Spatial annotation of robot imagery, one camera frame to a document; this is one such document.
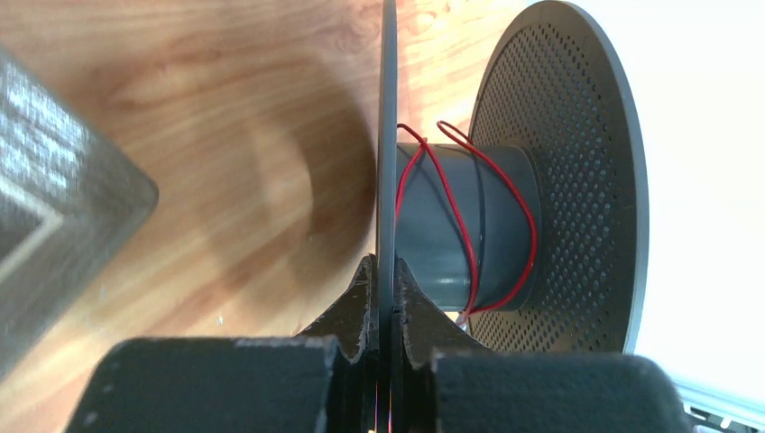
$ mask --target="perforated disc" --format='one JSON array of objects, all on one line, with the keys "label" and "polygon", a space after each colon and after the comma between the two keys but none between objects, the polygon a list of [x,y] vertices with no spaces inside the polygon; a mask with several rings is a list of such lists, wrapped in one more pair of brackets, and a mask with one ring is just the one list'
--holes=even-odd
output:
[{"label": "perforated disc", "polygon": [[592,17],[558,2],[523,11],[489,61],[470,134],[479,146],[524,143],[542,224],[528,302],[475,315],[471,334],[498,351],[633,350],[648,260],[645,158],[622,65]]}]

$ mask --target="wood grain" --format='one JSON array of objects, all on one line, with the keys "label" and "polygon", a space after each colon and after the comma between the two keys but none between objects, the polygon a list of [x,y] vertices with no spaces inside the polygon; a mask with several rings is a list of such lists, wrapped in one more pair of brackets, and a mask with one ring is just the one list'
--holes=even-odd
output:
[{"label": "wood grain", "polygon": [[[519,1],[399,2],[399,117],[467,127]],[[139,335],[285,336],[373,250],[378,0],[2,0],[0,43],[160,203],[0,384],[0,431],[60,431]]]}]

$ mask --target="red cable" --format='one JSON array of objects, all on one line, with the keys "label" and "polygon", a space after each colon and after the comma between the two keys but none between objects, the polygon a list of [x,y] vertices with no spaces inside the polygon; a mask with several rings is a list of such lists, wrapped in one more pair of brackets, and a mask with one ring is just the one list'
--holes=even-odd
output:
[{"label": "red cable", "polygon": [[[494,302],[494,304],[473,310],[473,307],[475,305],[475,298],[478,295],[478,285],[479,285],[478,264],[475,260],[475,253],[473,251],[473,244],[470,241],[470,235],[467,232],[467,227],[465,225],[465,222],[463,221],[462,215],[459,212],[459,208],[456,205],[454,195],[452,194],[451,188],[449,187],[449,184],[447,182],[446,174],[444,173],[441,167],[441,164],[438,161],[438,158],[436,157],[436,154],[432,151],[432,149],[428,145],[428,141],[425,138],[421,137],[416,132],[414,132],[414,130],[412,130],[407,125],[398,124],[398,127],[407,131],[419,142],[419,148],[415,152],[415,154],[411,157],[409,163],[407,163],[403,173],[401,174],[401,179],[399,180],[399,187],[398,187],[397,195],[396,195],[396,220],[398,220],[399,214],[401,212],[401,203],[403,202],[404,190],[406,187],[406,180],[409,177],[411,170],[414,168],[414,164],[417,163],[419,158],[422,156],[423,152],[427,152],[428,156],[433,161],[433,165],[436,167],[436,172],[438,173],[438,176],[441,179],[441,184],[444,186],[444,191],[447,194],[449,205],[452,207],[452,211],[455,214],[455,219],[457,221],[457,225],[459,226],[459,230],[463,238],[463,245],[465,247],[465,255],[467,256],[466,258],[470,267],[470,296],[468,297],[465,310],[462,312],[462,314],[460,315],[460,319],[457,322],[458,324],[461,324],[467,319],[468,316],[474,313],[482,312],[482,311],[490,311],[493,309],[501,308],[502,306],[510,302],[513,298],[515,298],[518,295],[518,293],[521,291],[521,288],[523,287],[523,284],[525,284],[526,281],[529,279],[529,276],[531,274],[531,269],[534,266],[534,261],[537,258],[537,242],[538,242],[537,225],[534,221],[534,216],[531,214],[529,205],[523,199],[523,196],[515,187],[515,185],[512,183],[510,178],[508,178],[507,175],[504,172],[502,172],[502,169],[500,169],[499,166],[497,166],[492,160],[490,160],[482,152],[478,151],[478,149],[475,148],[475,144],[473,143],[473,141],[452,124],[441,120],[441,121],[438,121],[436,125],[438,126],[438,129],[440,129],[444,135],[452,139],[455,143],[467,149],[473,155],[477,156],[479,159],[481,159],[481,161],[486,163],[486,165],[488,165],[492,170],[494,170],[497,173],[497,175],[502,179],[502,182],[510,190],[510,192],[515,197],[515,199],[518,201],[518,204],[521,207],[521,211],[526,216],[526,220],[529,223],[529,230],[531,234],[531,251],[529,252],[529,260],[526,262],[526,266],[523,268],[521,277],[518,279],[515,286],[513,286],[512,290],[507,295],[505,295],[502,299],[498,300],[497,302]],[[459,137],[461,137],[461,139],[456,137],[449,130],[452,130],[455,133],[457,133]]]},{"label": "red cable", "polygon": [[399,180],[399,187],[396,192],[396,221],[398,221],[399,213],[401,212],[401,203],[403,203],[404,199],[406,180],[410,175],[411,169],[414,168],[414,164],[417,163],[417,160],[422,156],[424,150],[428,153],[428,156],[433,161],[433,165],[436,167],[436,172],[438,173],[438,177],[441,179],[441,184],[444,186],[444,191],[447,194],[449,206],[451,206],[452,212],[455,214],[456,223],[459,226],[459,231],[462,235],[462,243],[465,248],[465,255],[467,256],[467,263],[470,267],[470,298],[468,301],[468,306],[471,308],[473,304],[475,304],[475,296],[478,294],[478,263],[475,260],[473,243],[470,241],[470,234],[467,231],[467,226],[465,225],[465,221],[462,219],[462,214],[459,212],[459,207],[456,205],[456,200],[454,198],[454,194],[452,193],[452,189],[449,187],[447,175],[444,172],[444,169],[441,167],[441,163],[438,161],[436,154],[430,148],[428,140],[417,134],[406,124],[398,124],[397,126],[411,134],[411,136],[418,141],[419,148],[417,152],[415,152],[415,154],[411,157],[406,167],[404,167],[404,171],[401,174],[401,179]]}]

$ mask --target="gray spool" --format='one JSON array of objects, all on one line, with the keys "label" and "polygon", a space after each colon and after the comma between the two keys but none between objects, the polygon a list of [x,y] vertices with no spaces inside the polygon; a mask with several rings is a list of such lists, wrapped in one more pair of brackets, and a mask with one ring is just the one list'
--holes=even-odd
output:
[{"label": "gray spool", "polygon": [[[399,144],[398,178],[417,151]],[[433,145],[465,220],[478,261],[480,285],[475,306],[490,305],[510,292],[529,258],[530,230],[515,197],[484,162],[455,145]],[[529,158],[517,146],[484,147],[513,181],[539,221],[539,196]],[[470,271],[454,213],[427,154],[411,171],[396,226],[396,254],[406,261],[420,288],[439,308],[459,311],[470,291]],[[524,288],[502,310],[522,307],[533,287]]]}]

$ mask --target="white surface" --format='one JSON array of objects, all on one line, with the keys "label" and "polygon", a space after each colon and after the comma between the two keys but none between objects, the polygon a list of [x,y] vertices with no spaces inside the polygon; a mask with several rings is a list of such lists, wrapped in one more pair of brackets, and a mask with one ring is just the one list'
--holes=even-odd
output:
[{"label": "white surface", "polygon": [[575,0],[641,122],[650,257],[636,353],[693,406],[765,428],[765,2]]}]

